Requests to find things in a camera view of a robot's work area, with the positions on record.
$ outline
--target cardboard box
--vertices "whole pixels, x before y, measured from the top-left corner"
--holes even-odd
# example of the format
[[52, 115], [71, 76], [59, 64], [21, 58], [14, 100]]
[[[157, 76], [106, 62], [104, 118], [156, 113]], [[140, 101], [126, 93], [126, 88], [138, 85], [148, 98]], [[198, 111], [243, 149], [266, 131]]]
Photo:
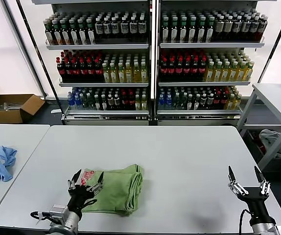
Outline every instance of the cardboard box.
[[18, 124], [28, 121], [45, 103], [34, 94], [0, 94], [0, 105], [21, 103], [20, 109], [0, 110], [0, 123]]

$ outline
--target green towel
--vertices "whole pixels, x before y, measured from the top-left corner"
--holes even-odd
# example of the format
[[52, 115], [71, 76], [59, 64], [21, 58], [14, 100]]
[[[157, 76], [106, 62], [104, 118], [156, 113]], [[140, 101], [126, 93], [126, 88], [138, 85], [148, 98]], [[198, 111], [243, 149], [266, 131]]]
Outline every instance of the green towel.
[[[138, 209], [138, 198], [142, 186], [143, 168], [131, 165], [122, 170], [104, 171], [103, 189], [94, 199], [91, 206], [85, 207], [82, 212], [102, 212], [129, 215]], [[94, 171], [87, 185], [97, 183], [102, 170]]]

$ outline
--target table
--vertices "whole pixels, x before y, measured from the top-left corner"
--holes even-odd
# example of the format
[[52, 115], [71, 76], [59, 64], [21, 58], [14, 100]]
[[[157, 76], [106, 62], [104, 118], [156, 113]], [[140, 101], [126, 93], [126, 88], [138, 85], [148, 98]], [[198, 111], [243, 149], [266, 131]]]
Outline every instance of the table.
[[15, 164], [7, 168], [13, 175], [13, 179], [8, 182], [0, 180], [0, 202], [7, 194], [49, 127], [49, 125], [0, 124], [0, 146], [15, 148], [18, 151]]
[[[131, 164], [145, 170], [139, 209], [129, 217], [84, 213], [79, 232], [238, 233], [247, 205], [228, 188], [228, 165], [243, 186], [258, 186], [256, 163], [231, 126], [52, 126], [1, 203], [0, 227], [48, 230], [49, 221], [29, 214], [66, 205], [75, 172]], [[281, 225], [273, 193], [266, 205]], [[249, 219], [244, 233], [252, 233]]]
[[[281, 121], [281, 84], [266, 84], [255, 83], [253, 84], [254, 90], [246, 104], [241, 118], [237, 123], [237, 129], [240, 131], [244, 128], [250, 128], [251, 125], [244, 124], [251, 107], [253, 106], [257, 96], [261, 101], [270, 109], [271, 112]], [[274, 158], [278, 150], [281, 148], [281, 135], [274, 142], [270, 149], [266, 152], [263, 158], [259, 161], [258, 166], [264, 169], [268, 163]]]

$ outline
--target cable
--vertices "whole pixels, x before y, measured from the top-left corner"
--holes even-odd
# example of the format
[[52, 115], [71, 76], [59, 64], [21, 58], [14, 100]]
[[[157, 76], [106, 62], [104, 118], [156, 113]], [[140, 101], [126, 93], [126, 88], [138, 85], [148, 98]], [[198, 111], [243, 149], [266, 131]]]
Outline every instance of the cable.
[[240, 214], [239, 218], [239, 228], [238, 228], [238, 235], [242, 235], [242, 223], [243, 223], [243, 216], [244, 213], [247, 212], [248, 214], [251, 214], [247, 209], [244, 209], [242, 213]]

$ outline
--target table leg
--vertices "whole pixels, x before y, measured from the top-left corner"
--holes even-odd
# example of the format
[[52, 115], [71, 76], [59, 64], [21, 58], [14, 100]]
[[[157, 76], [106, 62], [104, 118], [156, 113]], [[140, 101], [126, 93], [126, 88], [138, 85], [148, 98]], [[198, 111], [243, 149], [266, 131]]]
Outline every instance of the table leg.
[[240, 130], [242, 129], [243, 124], [244, 124], [244, 122], [245, 122], [245, 120], [246, 120], [246, 118], [247, 118], [247, 116], [248, 116], [248, 114], [249, 114], [249, 112], [250, 112], [250, 109], [251, 109], [251, 107], [253, 106], [253, 104], [254, 104], [256, 98], [257, 98], [257, 95], [256, 95], [256, 93], [255, 93], [255, 90], [253, 90], [253, 92], [252, 92], [252, 94], [251, 94], [249, 100], [247, 101], [247, 104], [246, 104], [246, 106], [245, 106], [245, 109], [244, 109], [244, 111], [243, 111], [243, 113], [242, 113], [240, 119], [238, 120], [238, 122], [237, 122], [237, 124], [236, 124], [236, 127], [237, 127], [237, 130], [238, 130], [238, 131], [240, 131]]
[[281, 148], [281, 134], [277, 138], [277, 140], [273, 143], [271, 148], [269, 148], [266, 152], [266, 154], [262, 157], [262, 159], [259, 161], [258, 166], [261, 170], [263, 170], [268, 163], [274, 158], [278, 150]]

